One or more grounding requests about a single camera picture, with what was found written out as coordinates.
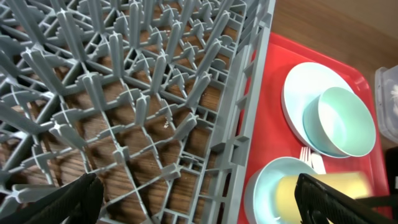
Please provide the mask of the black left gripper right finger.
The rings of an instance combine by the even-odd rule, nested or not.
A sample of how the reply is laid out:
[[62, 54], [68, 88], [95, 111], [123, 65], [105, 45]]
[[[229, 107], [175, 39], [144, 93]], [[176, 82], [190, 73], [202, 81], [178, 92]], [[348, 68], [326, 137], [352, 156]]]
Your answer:
[[311, 175], [301, 173], [295, 200], [302, 224], [396, 224], [375, 208], [396, 207], [397, 195], [353, 199]]

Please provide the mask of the light green bowl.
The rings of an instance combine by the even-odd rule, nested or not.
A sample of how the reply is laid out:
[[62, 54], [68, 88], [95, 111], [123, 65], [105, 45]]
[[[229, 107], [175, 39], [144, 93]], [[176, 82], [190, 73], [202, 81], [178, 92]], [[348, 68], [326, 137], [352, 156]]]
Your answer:
[[376, 143], [370, 111], [353, 92], [331, 87], [303, 111], [303, 128], [312, 147], [333, 157], [363, 157]]

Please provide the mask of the yellow plastic cup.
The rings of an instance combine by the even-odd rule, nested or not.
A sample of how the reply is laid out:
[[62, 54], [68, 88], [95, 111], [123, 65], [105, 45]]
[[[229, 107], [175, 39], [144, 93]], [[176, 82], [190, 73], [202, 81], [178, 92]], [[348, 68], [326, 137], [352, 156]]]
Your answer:
[[[362, 172], [312, 174], [312, 176], [354, 199], [373, 196], [368, 178]], [[276, 188], [277, 214], [281, 220], [287, 223], [301, 222], [299, 208], [294, 196], [298, 177], [298, 174], [285, 176], [279, 181]]]

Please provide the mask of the small light blue saucer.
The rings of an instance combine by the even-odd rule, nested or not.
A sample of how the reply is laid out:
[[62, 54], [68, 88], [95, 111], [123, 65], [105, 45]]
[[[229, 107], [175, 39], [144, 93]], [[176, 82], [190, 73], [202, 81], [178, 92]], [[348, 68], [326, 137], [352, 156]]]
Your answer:
[[294, 157], [280, 157], [256, 171], [244, 191], [244, 212], [249, 223], [300, 223], [301, 216], [296, 201], [288, 206], [288, 220], [277, 210], [276, 190], [279, 181], [301, 173], [316, 174], [309, 165]]

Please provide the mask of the white tissue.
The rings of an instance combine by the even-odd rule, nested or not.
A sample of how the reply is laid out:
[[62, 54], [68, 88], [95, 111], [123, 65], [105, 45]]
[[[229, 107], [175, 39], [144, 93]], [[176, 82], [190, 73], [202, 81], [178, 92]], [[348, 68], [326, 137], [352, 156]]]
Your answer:
[[398, 116], [398, 105], [397, 105], [397, 100], [398, 100], [398, 85], [393, 85], [390, 92], [390, 97], [392, 101], [392, 112]]

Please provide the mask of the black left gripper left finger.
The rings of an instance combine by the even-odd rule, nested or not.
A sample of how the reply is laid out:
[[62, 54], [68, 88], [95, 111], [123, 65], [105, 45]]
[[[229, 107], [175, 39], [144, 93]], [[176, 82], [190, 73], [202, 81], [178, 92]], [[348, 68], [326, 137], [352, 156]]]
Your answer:
[[104, 186], [94, 174], [74, 182], [1, 219], [1, 224], [95, 224], [104, 198]]

